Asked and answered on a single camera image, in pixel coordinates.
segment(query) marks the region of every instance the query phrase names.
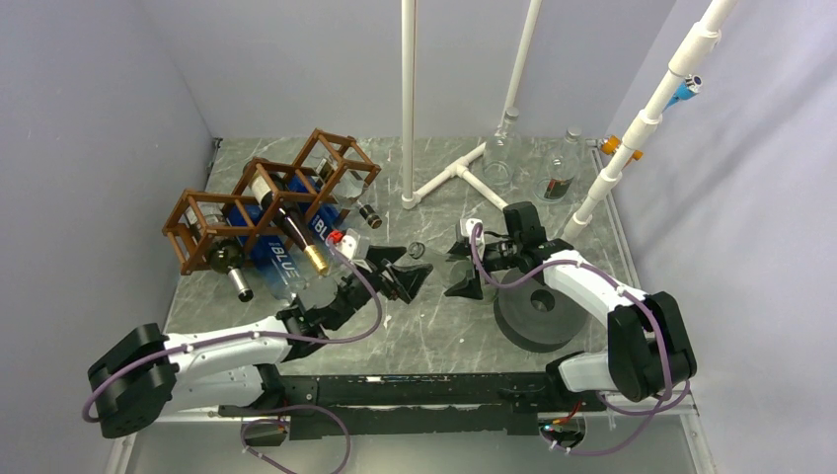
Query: blue clamp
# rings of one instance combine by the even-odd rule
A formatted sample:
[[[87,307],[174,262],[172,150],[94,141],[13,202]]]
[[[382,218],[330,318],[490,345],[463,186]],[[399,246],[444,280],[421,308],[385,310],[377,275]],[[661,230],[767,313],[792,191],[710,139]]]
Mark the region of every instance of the blue clamp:
[[[668,104],[665,106],[665,109],[677,104],[678,102],[688,101],[689,99],[697,96],[701,92],[701,85],[703,81],[701,80],[701,76],[693,76],[688,75],[686,79],[683,80],[683,84],[680,84],[680,87],[674,92],[674,95],[671,96],[671,100],[668,101]]]

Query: bottle label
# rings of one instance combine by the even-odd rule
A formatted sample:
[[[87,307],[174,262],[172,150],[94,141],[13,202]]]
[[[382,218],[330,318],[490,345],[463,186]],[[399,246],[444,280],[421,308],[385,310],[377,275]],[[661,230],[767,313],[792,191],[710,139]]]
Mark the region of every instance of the bottle label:
[[[250,181],[250,189],[259,202],[262,202],[262,199],[270,194],[270,185],[261,176],[256,176]]]
[[[572,179],[568,180],[550,180],[547,189],[544,192],[544,199],[558,200],[563,198],[570,190]]]

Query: white label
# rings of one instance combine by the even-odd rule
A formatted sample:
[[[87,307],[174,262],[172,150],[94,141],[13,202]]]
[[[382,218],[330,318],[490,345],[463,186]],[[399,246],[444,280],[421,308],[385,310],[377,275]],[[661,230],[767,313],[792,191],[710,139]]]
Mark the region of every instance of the white label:
[[[250,189],[253,191],[253,196],[259,200],[259,204],[265,196],[270,194],[270,185],[261,176],[256,176],[250,181]]]

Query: vertical pole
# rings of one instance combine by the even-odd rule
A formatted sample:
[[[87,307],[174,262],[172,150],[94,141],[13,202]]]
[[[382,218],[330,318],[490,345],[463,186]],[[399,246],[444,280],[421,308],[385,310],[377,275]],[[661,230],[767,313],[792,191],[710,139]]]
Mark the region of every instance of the vertical pole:
[[[738,0],[713,0],[701,21],[689,30],[680,47],[668,61],[668,70],[648,99],[646,107],[640,110],[628,126],[628,130],[622,136],[622,144],[593,182],[581,207],[567,223],[561,235],[562,240],[571,242],[590,223],[593,209],[622,179],[622,168],[631,159],[634,151],[640,149],[656,130],[662,120],[662,110],[683,82],[683,78],[694,72],[721,38],[721,24],[736,3]]]
[[[508,92],[505,94],[505,105],[502,111],[514,107],[517,99],[517,88],[520,86],[520,78],[523,77],[523,67],[526,65],[526,57],[529,55],[529,44],[535,34],[535,24],[538,23],[538,13],[541,11],[541,0],[529,1],[529,12],[526,14],[526,23],[523,25],[523,35],[520,37],[520,44],[517,47],[517,57],[514,58],[514,68],[511,70],[511,82],[508,83]]]
[[[416,0],[401,1],[401,151],[404,208],[416,205],[413,198],[413,131],[416,101]]]

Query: cable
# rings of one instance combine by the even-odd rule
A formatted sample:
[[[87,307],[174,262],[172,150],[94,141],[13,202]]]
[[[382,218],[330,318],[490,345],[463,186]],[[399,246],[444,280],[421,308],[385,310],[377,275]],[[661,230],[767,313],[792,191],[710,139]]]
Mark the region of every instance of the cable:
[[[345,455],[342,457],[342,461],[341,461],[340,465],[338,466],[338,468],[335,469],[334,471],[332,471],[332,474],[338,474],[339,472],[343,471],[345,469],[345,466],[348,464],[348,458],[351,455],[351,437],[348,434],[348,428],[345,426],[345,423],[343,423],[342,420],[340,419],[340,417],[335,415],[334,412],[332,412],[330,410],[327,410],[323,407],[318,407],[317,405],[294,405],[294,406],[291,406],[291,407],[277,408],[275,410],[265,410],[265,411],[262,412],[262,414],[263,415],[279,415],[281,413],[293,412],[293,411],[297,411],[297,410],[314,410],[314,411],[320,412],[320,413],[328,416],[329,418],[334,420],[335,423],[338,424],[338,426],[340,427],[340,429],[342,431],[343,436],[345,437]],[[244,451],[253,454],[258,459],[261,459],[262,461],[264,461],[267,464],[275,467],[276,469],[284,472],[285,474],[296,474],[296,472],[291,471],[290,469],[284,467],[283,465],[274,461],[271,457],[265,456],[264,454],[256,451],[252,447],[247,446],[247,440],[245,438],[245,435],[247,434],[247,430],[250,427],[253,427],[255,425],[279,425],[279,426],[284,426],[284,422],[281,422],[279,420],[275,420],[273,418],[262,418],[262,419],[258,419],[258,420],[253,420],[253,421],[243,425],[241,427],[241,445],[244,446]]]
[[[496,281],[495,279],[493,279],[488,274],[488,272],[486,272],[486,269],[483,267],[483,262],[480,260],[480,255],[479,255],[479,253],[477,253],[477,238],[482,234],[482,232],[483,232],[483,224],[482,223],[477,223],[474,226],[474,229],[471,231],[471,238],[470,238],[471,258],[474,261],[474,265],[477,267],[477,271],[480,273],[480,275],[489,284],[491,284],[494,287],[497,287],[497,288],[500,288],[500,289],[516,288],[519,285],[526,282],[526,280],[532,278],[533,276],[539,274],[540,272],[542,272],[543,270],[545,270],[549,267],[555,267],[555,266],[558,266],[558,265],[572,265],[572,266],[578,266],[579,268],[585,269],[589,272],[592,272],[592,273],[602,277],[611,286],[613,286],[613,288],[615,290],[617,290],[617,291],[620,290],[620,284],[617,281],[615,281],[612,277],[607,275],[606,273],[597,269],[593,265],[579,264],[579,262],[574,261],[574,260],[554,260],[552,262],[546,262],[546,263],[543,263],[543,264],[539,265],[538,267],[533,269],[531,272],[522,276],[521,278],[519,278],[516,281],[513,281],[511,283],[500,283],[499,281]],[[687,390],[684,390],[683,393],[680,395],[680,397],[678,397],[677,400],[675,400],[674,402],[672,402],[671,404],[669,404],[668,406],[666,406],[664,408],[662,407],[662,404],[665,401],[671,399],[671,395],[672,395],[673,389],[674,389],[673,383],[671,381],[671,367],[669,366],[669,363],[668,363],[668,352],[665,349],[665,342],[662,338],[662,330],[660,329],[659,324],[656,322],[656,319],[654,319],[653,314],[651,313],[651,311],[647,308],[647,306],[644,303],[642,303],[638,298],[633,296],[628,291],[621,291],[621,295],[625,296],[628,300],[630,300],[638,308],[640,308],[640,310],[643,312],[643,314],[648,319],[648,322],[650,323],[651,328],[653,329],[654,337],[658,341],[657,347],[659,349],[660,362],[661,362],[661,365],[662,365],[662,377],[663,377],[663,382],[665,384],[665,390],[663,391],[663,394],[659,398],[659,400],[657,400],[656,405],[651,410],[648,410],[648,411],[645,411],[645,412],[629,412],[629,413],[631,413],[631,415],[647,414],[647,417],[643,420],[642,423],[640,423],[640,425],[637,427],[637,429],[633,433],[631,433],[631,435],[629,435],[627,438],[625,438],[625,440],[623,440],[619,444],[617,444],[615,446],[612,446],[610,448],[602,449],[602,450],[598,450],[598,451],[578,451],[578,450],[572,450],[571,451],[569,448],[567,448],[566,449],[567,454],[571,453],[571,454],[575,454],[575,455],[579,455],[579,456],[605,456],[605,455],[608,455],[608,454],[613,454],[614,452],[617,452],[617,451],[625,448],[625,446],[634,442],[634,439],[636,439],[647,428],[647,426],[651,423],[651,420],[653,420],[654,415],[674,407],[677,403],[680,403],[686,397],[686,394],[688,393],[688,388],[689,387],[687,385]],[[613,407],[612,405],[608,404],[607,402],[605,402],[605,404],[609,408]]]
[[[360,341],[361,339],[367,338],[370,335],[372,335],[372,333],[374,333],[381,326],[381,322],[383,321],[383,317],[384,317],[384,307],[381,304],[381,299],[378,297],[378,292],[375,291],[375,288],[372,286],[372,283],[370,283],[369,280],[366,279],[365,276],[363,276],[363,274],[360,272],[360,270],[358,270],[357,267],[346,256],[344,256],[343,254],[341,254],[340,252],[338,252],[335,249],[334,243],[331,239],[327,240],[326,245],[329,248],[329,251],[332,253],[332,255],[336,259],[338,259],[338,261],[340,261],[341,264],[343,264],[345,267],[347,267],[357,277],[357,279],[360,281],[360,283],[366,288],[367,291],[369,291],[369,294],[372,296],[372,300],[375,302],[375,308],[377,309],[378,314],[377,314],[377,317],[375,318],[375,323],[372,325],[371,328],[369,328],[368,330],[366,330],[365,332],[363,332],[363,333],[361,333],[357,336],[352,336],[350,338],[343,338],[343,339],[318,339],[318,338],[310,338],[308,336],[298,336],[298,335],[294,335],[294,334],[281,333],[281,332],[278,332],[278,331],[247,331],[247,332],[244,332],[244,333],[229,334],[229,335],[225,335],[225,336],[219,336],[217,338],[207,339],[207,340],[204,340],[204,341],[198,341],[198,342],[191,343],[191,344],[182,344],[182,345],[177,346],[177,347],[168,348],[168,349],[159,351],[157,353],[147,355],[147,356],[142,357],[138,360],[135,360],[134,362],[129,363],[128,365],[121,368],[120,370],[117,370],[116,373],[114,373],[113,375],[108,377],[104,382],[102,382],[101,385],[96,387],[96,389],[93,390],[93,393],[91,393],[90,396],[87,398],[87,400],[84,402],[84,406],[82,408],[82,414],[81,414],[82,420],[84,420],[87,423],[98,423],[101,420],[101,418],[91,416],[90,415],[90,409],[93,408],[93,404],[96,403],[96,400],[102,395],[102,393],[105,392],[105,390],[107,390],[108,387],[113,385],[114,382],[116,382],[117,380],[126,376],[132,370],[134,370],[137,367],[140,367],[140,366],[142,366],[146,363],[157,360],[159,358],[163,358],[163,357],[166,357],[166,356],[171,356],[171,355],[178,354],[178,353],[188,353],[188,352],[194,351],[195,349],[201,349],[201,348],[205,348],[205,347],[209,347],[209,346],[214,346],[214,345],[217,345],[217,344],[228,343],[230,341],[236,341],[236,340],[239,340],[239,339],[251,339],[251,338],[255,338],[255,337],[284,338],[284,339],[289,339],[289,340],[294,340],[294,341],[303,341],[303,342],[317,343],[317,344],[348,344],[348,343],[354,343],[354,342]],[[338,470],[334,471],[336,473],[340,472],[343,468],[345,468],[345,464],[348,462],[348,456],[351,452],[351,442],[350,442],[350,438],[349,438],[349,435],[348,435],[348,429],[345,427],[345,424],[342,422],[342,420],[340,420],[340,418],[338,418],[337,415],[330,412],[329,410],[326,410],[325,408],[317,407],[317,406],[314,406],[314,405],[295,405],[295,406],[291,406],[291,407],[283,407],[283,408],[276,409],[276,410],[269,410],[269,411],[266,411],[265,413],[266,414],[284,413],[284,412],[288,412],[288,411],[302,410],[302,409],[316,410],[316,411],[319,411],[321,413],[324,413],[324,414],[328,415],[329,417],[331,417],[333,420],[335,420],[337,422],[337,424],[341,427],[341,430],[343,431],[343,434],[346,437],[345,457],[343,458],[343,461],[342,461],[340,467],[338,467]],[[249,427],[249,426],[252,426],[252,425],[253,424],[248,424],[242,429],[242,436],[244,436],[244,431],[246,430],[246,428]],[[271,466],[273,466],[273,467],[275,467],[275,468],[277,468],[277,469],[279,469],[279,470],[281,470],[281,471],[283,471],[287,474],[294,474],[293,471],[290,471],[290,470],[282,467],[279,463],[273,461],[269,457],[261,455],[260,453],[258,453],[254,449],[249,449],[249,451],[251,451],[251,454],[255,455],[259,459],[263,459],[265,462],[267,462]]]
[[[565,425],[566,423],[568,423],[572,419],[572,417],[575,416],[576,413],[578,413],[578,410],[580,410],[580,409],[581,409],[581,401],[578,400],[577,402],[575,402],[575,406],[572,407],[572,411],[570,412],[569,415],[567,415],[565,417],[562,417],[562,418],[554,419],[552,421],[552,424],[553,425]]]
[[[680,396],[675,398],[674,401],[669,403],[668,405],[660,407],[659,410],[657,410],[656,412],[662,413],[676,407],[680,404],[680,402],[686,399],[686,395],[688,395],[691,392],[691,390],[692,384],[690,383],[689,379],[686,379],[686,386],[683,387],[683,392],[680,393]],[[627,415],[629,417],[643,417],[645,415],[651,414],[651,410],[640,410],[638,412],[632,412],[630,410],[625,410],[624,408],[617,407],[616,405],[613,405],[612,403],[608,402],[604,395],[602,395],[601,393],[597,393],[596,397],[598,397],[599,401],[602,402],[605,407],[613,410],[614,412],[620,415]]]

